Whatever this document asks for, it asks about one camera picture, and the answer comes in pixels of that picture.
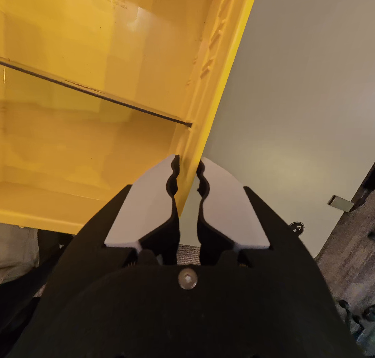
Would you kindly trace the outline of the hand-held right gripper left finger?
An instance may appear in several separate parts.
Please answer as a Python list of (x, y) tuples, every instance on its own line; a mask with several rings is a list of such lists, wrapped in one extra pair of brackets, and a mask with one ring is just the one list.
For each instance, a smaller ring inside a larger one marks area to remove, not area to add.
[(172, 154), (147, 170), (130, 187), (109, 229), (104, 245), (130, 248), (137, 254), (148, 249), (164, 265), (177, 264), (180, 243), (175, 195), (180, 156)]

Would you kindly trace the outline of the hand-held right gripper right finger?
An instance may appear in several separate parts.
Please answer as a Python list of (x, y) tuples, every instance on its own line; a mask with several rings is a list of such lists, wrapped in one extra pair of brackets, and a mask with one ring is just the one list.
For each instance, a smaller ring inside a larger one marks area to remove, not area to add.
[(269, 249), (243, 184), (208, 158), (201, 158), (196, 174), (201, 196), (196, 230), (200, 264), (215, 265), (224, 251)]

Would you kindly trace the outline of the yellow plastic bin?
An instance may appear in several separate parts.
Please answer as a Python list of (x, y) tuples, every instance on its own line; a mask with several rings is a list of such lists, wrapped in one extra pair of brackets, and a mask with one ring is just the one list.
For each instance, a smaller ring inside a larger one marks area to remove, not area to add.
[(1, 223), (77, 234), (180, 156), (182, 213), (255, 0), (1, 0), (1, 57), (191, 128), (1, 65)]

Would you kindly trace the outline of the black divider in yellow bin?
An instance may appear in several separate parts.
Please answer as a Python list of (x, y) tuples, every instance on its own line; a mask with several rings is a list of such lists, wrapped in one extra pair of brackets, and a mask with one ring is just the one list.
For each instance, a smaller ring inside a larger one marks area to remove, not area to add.
[(183, 120), (171, 113), (162, 112), (160, 110), (142, 105), (140, 103), (132, 102), (128, 99), (115, 96), (113, 94), (103, 92), (101, 90), (97, 90), (95, 88), (85, 86), (83, 84), (79, 84), (77, 82), (68, 80), (66, 78), (51, 74), (49, 72), (33, 68), (29, 65), (21, 64), (19, 62), (10, 60), (9, 58), (1, 57), (0, 64), (2, 66), (8, 67), (13, 70), (17, 70), (24, 74), (31, 75), (33, 77), (54, 83), (56, 85), (63, 86), (65, 88), (69, 88), (71, 90), (74, 90), (74, 91), (77, 91), (77, 92), (80, 92), (89, 96), (99, 98), (104, 101), (115, 103), (117, 105), (127, 107), (135, 111), (143, 112), (143, 113), (146, 113), (146, 114), (149, 114), (149, 115), (152, 115), (152, 116), (155, 116), (155, 117), (167, 120), (167, 121), (171, 121), (180, 125), (184, 125), (188, 128), (191, 128), (193, 126), (192, 122)]

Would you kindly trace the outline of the person's leg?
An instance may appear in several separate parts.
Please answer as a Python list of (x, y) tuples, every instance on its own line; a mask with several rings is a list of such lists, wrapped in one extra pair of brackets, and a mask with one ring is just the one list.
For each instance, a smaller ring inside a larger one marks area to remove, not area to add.
[(0, 283), (16, 280), (38, 266), (38, 230), (1, 223)]

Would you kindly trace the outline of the black chair base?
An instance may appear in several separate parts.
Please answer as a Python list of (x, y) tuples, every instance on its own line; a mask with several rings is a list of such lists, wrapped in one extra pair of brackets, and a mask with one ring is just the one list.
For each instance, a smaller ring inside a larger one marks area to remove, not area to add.
[(352, 313), (346, 300), (339, 300), (338, 305), (345, 310), (345, 325), (355, 342), (365, 350), (374, 348), (375, 305), (368, 306), (360, 316)]

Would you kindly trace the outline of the silver metal bracket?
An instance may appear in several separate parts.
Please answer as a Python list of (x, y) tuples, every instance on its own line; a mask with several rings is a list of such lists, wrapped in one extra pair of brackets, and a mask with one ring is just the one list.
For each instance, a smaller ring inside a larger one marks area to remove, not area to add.
[(346, 213), (349, 213), (355, 205), (353, 202), (337, 195), (333, 195), (327, 204)]

